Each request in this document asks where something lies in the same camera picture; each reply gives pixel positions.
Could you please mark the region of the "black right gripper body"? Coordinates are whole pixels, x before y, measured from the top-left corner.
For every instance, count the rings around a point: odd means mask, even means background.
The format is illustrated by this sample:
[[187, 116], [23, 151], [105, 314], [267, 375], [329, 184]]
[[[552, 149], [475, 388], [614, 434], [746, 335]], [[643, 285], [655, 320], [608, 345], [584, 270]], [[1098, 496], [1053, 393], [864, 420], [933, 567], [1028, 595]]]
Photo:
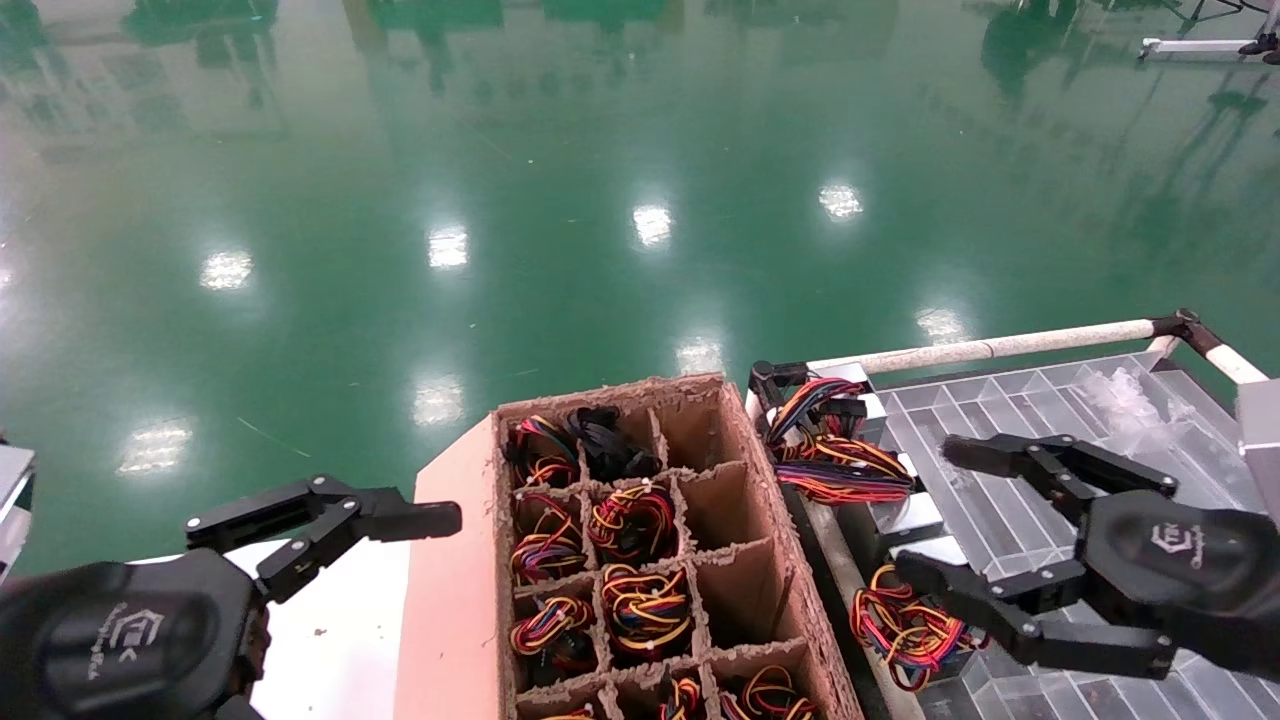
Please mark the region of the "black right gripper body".
[[1271, 518], [1129, 491], [1096, 498], [1078, 528], [1082, 598], [1102, 619], [1158, 632], [1225, 670], [1277, 680]]

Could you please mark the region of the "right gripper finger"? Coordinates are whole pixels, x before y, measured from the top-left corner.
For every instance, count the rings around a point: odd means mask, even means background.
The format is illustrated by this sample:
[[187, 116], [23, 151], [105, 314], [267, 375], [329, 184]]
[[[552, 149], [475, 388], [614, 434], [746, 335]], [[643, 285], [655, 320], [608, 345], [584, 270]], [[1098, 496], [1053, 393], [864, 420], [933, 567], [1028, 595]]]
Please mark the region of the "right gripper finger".
[[1178, 492], [1176, 478], [1074, 436], [950, 434], [942, 455], [956, 468], [1024, 480], [1069, 521], [1089, 512], [1096, 491], [1149, 491], [1165, 498]]
[[991, 582], [968, 565], [902, 550], [895, 569], [918, 594], [936, 598], [947, 615], [1027, 666], [1164, 679], [1176, 656], [1172, 639], [1156, 629], [1050, 619], [1048, 612], [1100, 598], [1100, 582], [1076, 560]]

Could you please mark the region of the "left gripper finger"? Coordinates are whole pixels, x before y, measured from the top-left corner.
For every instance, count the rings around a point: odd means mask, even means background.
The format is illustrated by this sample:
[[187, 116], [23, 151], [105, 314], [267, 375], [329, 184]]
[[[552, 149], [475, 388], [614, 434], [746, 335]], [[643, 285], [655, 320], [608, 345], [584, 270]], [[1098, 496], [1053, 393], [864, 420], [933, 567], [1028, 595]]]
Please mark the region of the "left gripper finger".
[[452, 501], [342, 500], [324, 510], [305, 536], [259, 564], [259, 589], [268, 602], [284, 603], [362, 541], [445, 538], [462, 525], [462, 509]]
[[462, 529], [456, 502], [413, 503], [394, 487], [360, 489], [334, 477], [314, 477], [191, 518], [186, 547], [227, 553], [289, 534], [303, 548], [348, 548], [362, 539], [445, 538]]

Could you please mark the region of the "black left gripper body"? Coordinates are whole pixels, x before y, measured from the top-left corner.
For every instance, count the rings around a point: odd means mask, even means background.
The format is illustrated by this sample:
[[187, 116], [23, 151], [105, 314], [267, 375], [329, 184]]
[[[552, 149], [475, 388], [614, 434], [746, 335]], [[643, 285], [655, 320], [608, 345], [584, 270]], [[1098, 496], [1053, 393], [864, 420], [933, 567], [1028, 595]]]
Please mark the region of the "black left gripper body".
[[269, 644], [255, 580], [196, 550], [4, 582], [5, 719], [256, 719]]

